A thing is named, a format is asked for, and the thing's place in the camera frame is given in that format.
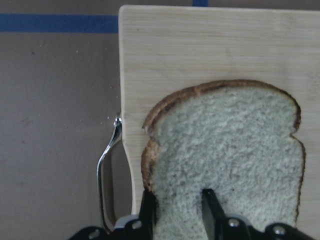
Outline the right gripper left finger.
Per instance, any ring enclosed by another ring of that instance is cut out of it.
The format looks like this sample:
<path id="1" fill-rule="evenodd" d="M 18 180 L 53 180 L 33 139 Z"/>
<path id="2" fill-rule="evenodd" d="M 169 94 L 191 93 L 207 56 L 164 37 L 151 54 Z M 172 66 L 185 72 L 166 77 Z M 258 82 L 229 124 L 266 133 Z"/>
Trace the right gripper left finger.
<path id="1" fill-rule="evenodd" d="M 143 191 L 139 220 L 142 226 L 138 229 L 140 240 L 153 240 L 154 229 L 157 221 L 157 200 L 152 192 L 148 190 Z"/>

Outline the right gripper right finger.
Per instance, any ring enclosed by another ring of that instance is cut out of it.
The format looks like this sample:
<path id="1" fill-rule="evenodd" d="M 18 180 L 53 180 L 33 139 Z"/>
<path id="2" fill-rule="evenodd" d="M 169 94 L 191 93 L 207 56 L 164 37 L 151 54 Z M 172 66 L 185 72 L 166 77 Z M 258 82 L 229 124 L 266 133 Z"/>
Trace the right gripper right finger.
<path id="1" fill-rule="evenodd" d="M 226 214 L 212 189 L 203 189 L 201 196 L 202 221 L 207 238 L 209 240 L 219 240 Z"/>

